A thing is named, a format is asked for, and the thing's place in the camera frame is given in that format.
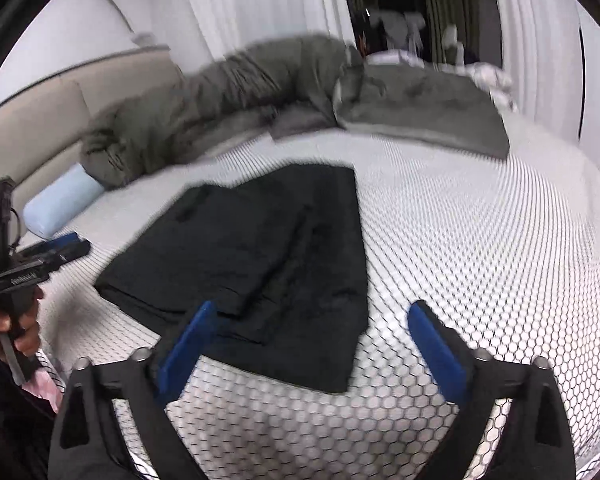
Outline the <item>left hand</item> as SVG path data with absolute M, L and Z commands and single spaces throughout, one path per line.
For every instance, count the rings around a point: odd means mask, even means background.
M 19 326 L 22 330 L 20 336 L 14 342 L 15 348 L 24 356 L 33 356 L 41 347 L 40 324 L 38 324 L 38 310 L 40 301 L 44 298 L 44 292 L 39 287 L 33 289 L 31 307 L 19 318 Z M 0 311 L 0 334 L 8 334 L 12 329 L 10 316 Z M 6 356 L 0 344 L 0 360 L 6 361 Z

